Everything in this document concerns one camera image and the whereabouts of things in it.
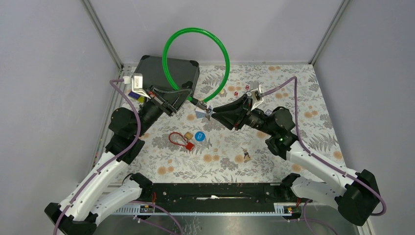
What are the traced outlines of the brass padlock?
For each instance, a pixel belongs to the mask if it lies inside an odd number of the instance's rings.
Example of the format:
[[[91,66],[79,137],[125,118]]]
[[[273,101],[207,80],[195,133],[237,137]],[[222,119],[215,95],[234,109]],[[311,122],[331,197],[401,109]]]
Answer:
[[[193,136],[194,135],[191,132],[186,132],[183,135],[183,139],[184,139],[185,142],[188,142],[188,141],[190,141],[193,138]]]

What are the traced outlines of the red cable lock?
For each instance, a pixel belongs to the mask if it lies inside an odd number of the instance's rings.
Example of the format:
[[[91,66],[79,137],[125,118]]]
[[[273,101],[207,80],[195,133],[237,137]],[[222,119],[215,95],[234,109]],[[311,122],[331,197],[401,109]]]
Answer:
[[[185,135],[182,135],[179,132],[170,133],[168,135],[168,140],[173,145],[181,146],[189,152],[191,152],[195,147],[195,144],[193,144]]]

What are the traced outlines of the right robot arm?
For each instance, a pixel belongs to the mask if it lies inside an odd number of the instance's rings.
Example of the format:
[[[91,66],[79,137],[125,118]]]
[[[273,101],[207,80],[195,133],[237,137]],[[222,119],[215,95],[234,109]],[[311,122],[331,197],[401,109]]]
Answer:
[[[212,118],[226,128],[239,130],[244,126],[268,134],[265,141],[270,152],[286,161],[298,164],[318,178],[319,182],[291,173],[283,179],[281,197],[288,202],[306,198],[336,209],[348,222],[363,226],[381,202],[375,176],[338,165],[320,153],[312,151],[297,134],[289,109],[279,106],[270,114],[254,106],[247,95],[213,108]]]

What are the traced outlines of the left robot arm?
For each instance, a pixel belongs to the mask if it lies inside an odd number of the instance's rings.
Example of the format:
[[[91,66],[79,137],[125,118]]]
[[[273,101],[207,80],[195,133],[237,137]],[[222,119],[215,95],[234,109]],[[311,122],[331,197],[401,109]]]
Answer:
[[[124,205],[154,199],[153,183],[141,173],[134,173],[118,189],[103,196],[111,180],[126,169],[143,149],[140,140],[152,124],[166,111],[157,90],[148,91],[148,101],[137,111],[114,110],[109,129],[113,137],[101,158],[80,185],[60,203],[50,203],[45,214],[54,223],[55,235],[92,235],[98,225]]]

